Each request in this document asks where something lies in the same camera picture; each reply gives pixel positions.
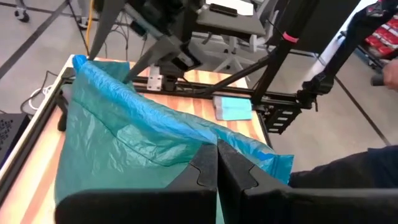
blue plastic bag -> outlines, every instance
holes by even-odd
[[[76,80],[66,140],[58,165],[55,200],[86,189],[164,188],[202,143],[223,139],[283,183],[293,156],[197,116],[172,110],[120,82],[128,63],[73,58]],[[223,222],[218,204],[218,223]]]

wooden tabletop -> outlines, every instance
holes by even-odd
[[[72,65],[71,59],[72,57],[69,58],[60,74],[66,67]],[[145,76],[148,73],[149,71],[146,70],[141,75]],[[203,71],[191,71],[185,74],[185,78],[191,82],[209,84],[217,83],[228,76],[227,74]],[[247,88],[246,81],[243,78],[231,84],[231,86]],[[197,115],[266,143],[257,114],[254,111],[251,121],[217,121],[211,100],[155,94],[144,94],[144,96],[174,110]],[[64,133],[57,130],[57,123],[61,114],[61,110],[55,108],[47,121],[42,134],[0,208],[0,223],[54,223],[54,183],[65,140]]]

white cable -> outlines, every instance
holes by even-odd
[[[50,93],[51,87],[52,87],[52,85],[49,85],[49,86],[47,86],[47,87],[44,87],[43,89],[38,88],[37,90],[33,91],[32,94],[30,94],[30,97],[34,96],[34,95],[35,95],[38,91],[40,91],[40,90],[42,91],[42,93],[43,93],[43,95],[44,95],[44,97],[45,97],[45,96],[47,96],[47,94]],[[30,100],[29,100],[29,106],[30,106],[30,108],[32,108],[33,110],[38,110],[39,108],[36,108],[36,107],[33,106],[32,100],[33,100],[33,99],[30,99]]]

pink tape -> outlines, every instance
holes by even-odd
[[[292,36],[288,35],[286,32],[284,32],[283,37],[285,40],[288,40],[293,43],[297,43],[297,41],[299,41],[299,38],[292,37]]]

teal plastic bag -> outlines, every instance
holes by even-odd
[[[68,108],[66,140],[55,201],[87,189],[164,188],[187,166],[202,143],[226,141],[283,183],[293,156],[197,116],[172,110],[120,80],[128,63],[73,58],[76,80]],[[217,222],[223,223],[220,203]]]

